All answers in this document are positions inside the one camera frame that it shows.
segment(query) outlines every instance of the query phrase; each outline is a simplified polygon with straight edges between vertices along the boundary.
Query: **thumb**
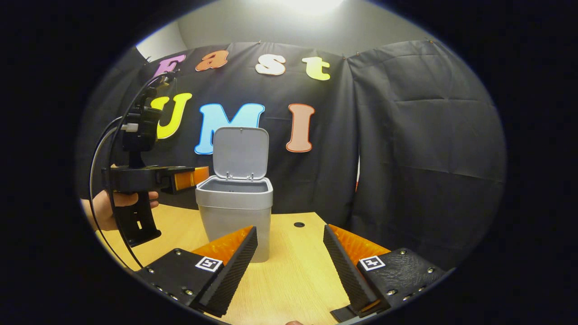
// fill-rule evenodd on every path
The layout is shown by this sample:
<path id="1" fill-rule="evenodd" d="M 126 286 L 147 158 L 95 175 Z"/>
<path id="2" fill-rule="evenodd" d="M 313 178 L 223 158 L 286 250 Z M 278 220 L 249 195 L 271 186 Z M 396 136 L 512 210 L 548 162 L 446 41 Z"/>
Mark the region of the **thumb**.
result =
<path id="1" fill-rule="evenodd" d="M 139 200 L 138 193 L 132 194 L 114 193 L 113 195 L 115 206 L 129 206 L 135 204 Z"/>

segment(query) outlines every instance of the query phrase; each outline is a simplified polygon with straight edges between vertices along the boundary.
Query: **letter a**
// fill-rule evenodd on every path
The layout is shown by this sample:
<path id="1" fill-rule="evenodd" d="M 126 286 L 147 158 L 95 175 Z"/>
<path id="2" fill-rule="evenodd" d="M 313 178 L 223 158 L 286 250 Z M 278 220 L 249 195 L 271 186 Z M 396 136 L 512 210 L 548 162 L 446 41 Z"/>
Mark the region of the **letter a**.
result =
<path id="1" fill-rule="evenodd" d="M 197 64 L 195 70 L 205 71 L 207 69 L 220 68 L 223 65 L 227 64 L 226 61 L 227 55 L 229 55 L 229 52 L 225 50 L 209 53 L 203 57 L 203 61 Z"/>

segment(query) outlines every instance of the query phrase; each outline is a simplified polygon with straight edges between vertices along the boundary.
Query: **gray trash can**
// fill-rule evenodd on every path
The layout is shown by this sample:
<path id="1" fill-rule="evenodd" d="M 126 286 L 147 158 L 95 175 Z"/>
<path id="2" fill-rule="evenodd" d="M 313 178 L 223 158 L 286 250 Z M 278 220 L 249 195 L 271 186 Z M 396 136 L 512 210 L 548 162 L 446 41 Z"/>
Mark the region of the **gray trash can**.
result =
<path id="1" fill-rule="evenodd" d="M 195 189 L 209 240 L 241 228 L 257 228 L 252 263 L 269 258 L 273 186 L 265 177 L 269 134 L 262 128 L 222 127 L 213 135 L 213 175 Z"/>

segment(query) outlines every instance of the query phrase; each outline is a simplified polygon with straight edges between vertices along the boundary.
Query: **wooden table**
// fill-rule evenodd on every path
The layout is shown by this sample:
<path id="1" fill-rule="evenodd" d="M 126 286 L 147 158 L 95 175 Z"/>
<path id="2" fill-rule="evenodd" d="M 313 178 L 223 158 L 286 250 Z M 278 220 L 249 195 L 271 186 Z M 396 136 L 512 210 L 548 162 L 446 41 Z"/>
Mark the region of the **wooden table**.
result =
<path id="1" fill-rule="evenodd" d="M 143 265 L 174 248 L 191 251 L 209 242 L 198 210 L 159 205 L 153 216 L 162 235 L 133 248 Z M 296 227 L 296 222 L 305 226 Z M 292 320 L 336 324 L 329 312 L 348 305 L 349 299 L 323 244 L 324 225 L 315 213 L 272 215 L 269 260 L 249 264 L 220 320 L 234 325 L 285 325 Z M 103 233 L 121 259 L 139 270 L 118 231 Z"/>

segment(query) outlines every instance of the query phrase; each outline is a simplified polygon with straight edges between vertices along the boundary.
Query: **hand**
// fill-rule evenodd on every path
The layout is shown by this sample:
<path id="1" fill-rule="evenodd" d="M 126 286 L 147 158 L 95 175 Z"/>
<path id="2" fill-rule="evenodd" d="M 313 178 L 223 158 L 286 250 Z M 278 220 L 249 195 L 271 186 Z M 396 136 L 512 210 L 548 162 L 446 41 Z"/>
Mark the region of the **hand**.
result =
<path id="1" fill-rule="evenodd" d="M 139 196 L 137 193 L 133 194 L 123 194 L 123 193 L 113 193 L 114 205 L 115 206 L 129 206 L 135 204 Z M 149 200 L 154 200 L 158 198 L 157 192 L 149 192 Z M 116 222 L 112 218 L 112 208 L 110 207 L 110 199 L 108 192 L 106 190 L 97 194 L 94 197 L 92 203 L 94 204 L 94 213 L 96 214 L 98 225 L 102 230 L 116 230 Z M 94 218 L 90 211 L 90 203 L 88 200 L 82 200 L 82 205 L 84 208 L 84 213 L 88 217 L 88 221 L 92 225 L 92 229 L 96 230 L 97 225 L 94 223 Z M 151 201 L 151 209 L 158 206 L 158 201 Z"/>

